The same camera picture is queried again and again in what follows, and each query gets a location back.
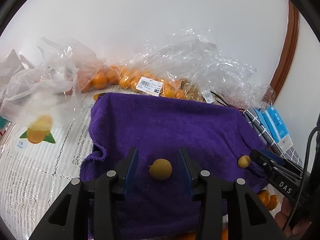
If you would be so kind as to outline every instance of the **white wall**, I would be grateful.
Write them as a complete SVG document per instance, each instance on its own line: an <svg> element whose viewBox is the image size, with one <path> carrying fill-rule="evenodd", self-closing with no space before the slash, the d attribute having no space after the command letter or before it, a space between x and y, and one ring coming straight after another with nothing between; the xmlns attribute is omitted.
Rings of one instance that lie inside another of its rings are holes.
<svg viewBox="0 0 320 240"><path fill-rule="evenodd" d="M296 53L288 77L275 102L287 125L293 146L304 160L309 133L316 126L320 112L320 43L300 15ZM315 140L311 144L308 170L311 171Z"/></svg>
<svg viewBox="0 0 320 240"><path fill-rule="evenodd" d="M202 24L226 56L257 68L253 83L269 83L287 10L287 0L28 0L0 37L0 58L15 48L39 63L38 38L73 36L112 63L145 37Z"/></svg>

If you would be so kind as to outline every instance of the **blue gripper pad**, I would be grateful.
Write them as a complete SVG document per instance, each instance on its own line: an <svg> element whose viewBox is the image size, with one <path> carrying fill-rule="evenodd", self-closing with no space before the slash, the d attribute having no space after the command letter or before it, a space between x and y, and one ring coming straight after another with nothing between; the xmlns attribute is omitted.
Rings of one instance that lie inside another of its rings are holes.
<svg viewBox="0 0 320 240"><path fill-rule="evenodd" d="M267 149L263 149L260 152L262 152L265 156L269 157L271 160L274 160L278 165L284 166L284 161L282 160L282 158L274 154L273 152L270 152Z"/></svg>
<svg viewBox="0 0 320 240"><path fill-rule="evenodd" d="M185 192L190 198L192 198L193 197L192 179L191 179L191 175L190 175L187 163L183 157L181 149L179 149L179 154L178 154L178 167L180 170L180 177L182 178Z"/></svg>
<svg viewBox="0 0 320 240"><path fill-rule="evenodd" d="M139 152L138 152L138 149L135 148L131 162L128 167L128 171L124 177L124 193L123 193L124 196L126 196L126 194L130 192L130 190L133 187L134 176L137 170L138 161L139 161Z"/></svg>

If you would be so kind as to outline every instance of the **white lace tablecloth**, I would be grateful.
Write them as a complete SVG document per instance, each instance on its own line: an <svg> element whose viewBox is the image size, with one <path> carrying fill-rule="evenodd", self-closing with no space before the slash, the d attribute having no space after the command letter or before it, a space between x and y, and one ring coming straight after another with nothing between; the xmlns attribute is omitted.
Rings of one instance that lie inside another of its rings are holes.
<svg viewBox="0 0 320 240"><path fill-rule="evenodd" d="M51 131L56 143L19 139L25 127L11 124L0 143L0 216L17 240L28 240L42 216L92 152L89 136L93 96L101 92L134 93L112 86L84 95L84 115L68 127ZM274 188L270 185L271 194ZM280 205L272 212L280 210ZM224 227L227 216L223 218Z"/></svg>

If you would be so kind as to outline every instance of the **purple towel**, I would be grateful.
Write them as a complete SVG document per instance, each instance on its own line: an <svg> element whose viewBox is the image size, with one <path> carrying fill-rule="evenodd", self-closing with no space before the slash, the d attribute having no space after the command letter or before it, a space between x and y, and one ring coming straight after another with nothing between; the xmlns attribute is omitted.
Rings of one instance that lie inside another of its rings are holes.
<svg viewBox="0 0 320 240"><path fill-rule="evenodd" d="M139 151L135 185L124 202L117 202L123 239L168 236L195 229L199 202L184 194L177 154L186 147L190 157L221 179L244 178L256 192L266 186L266 175L255 163L247 169L237 160L262 140L233 108L145 95L108 93L91 110L90 136L102 152L82 163L80 178L95 179L125 158L130 147ZM149 176L148 166L164 158L172 175L161 182ZM227 213L224 203L223 214ZM89 225L92 236L92 223Z"/></svg>

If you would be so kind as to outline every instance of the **black cable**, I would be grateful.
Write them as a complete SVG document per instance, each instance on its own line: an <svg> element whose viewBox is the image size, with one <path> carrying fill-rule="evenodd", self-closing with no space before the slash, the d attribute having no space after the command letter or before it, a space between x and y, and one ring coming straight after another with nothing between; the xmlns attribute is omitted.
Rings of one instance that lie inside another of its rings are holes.
<svg viewBox="0 0 320 240"><path fill-rule="evenodd" d="M313 128L313 130L309 134L309 138L308 138L308 142L307 142L307 149L306 149L306 158L305 158L305 161L304 161L303 172L302 172L302 180L301 180L301 183L300 183L300 186L299 186L298 197L297 197L297 200L296 200L296 202L294 204L293 209L290 212L288 220L286 221L286 223L284 224L284 226L282 228L282 231L286 230L286 228L288 227L288 225L290 224L290 222L291 222L291 220L293 218L294 213L296 212L296 210L298 208L299 201L300 201L300 198L301 198L301 195L302 195L302 191L303 191L303 186L305 184L305 180L306 180L306 176L307 176L307 168L308 168L308 163L309 163L311 141L312 141L312 138L313 138L313 136L315 135L315 133L317 131L320 131L320 127L319 126L316 126L315 128Z"/></svg>
<svg viewBox="0 0 320 240"><path fill-rule="evenodd" d="M220 105L222 105L222 106L226 106L224 103L222 103L222 102L220 102L220 101L218 101L218 100L216 100Z"/></svg>
<svg viewBox="0 0 320 240"><path fill-rule="evenodd" d="M318 116L317 126L320 127L320 114ZM317 137L316 137L316 148L318 148L318 150L319 150L319 147L320 147L320 132L318 131L318 134L317 134Z"/></svg>
<svg viewBox="0 0 320 240"><path fill-rule="evenodd" d="M217 98L219 98L222 102L224 102L226 104L226 106L230 106L221 96L219 96L218 94L216 94L215 92L210 91L212 94L214 94Z"/></svg>

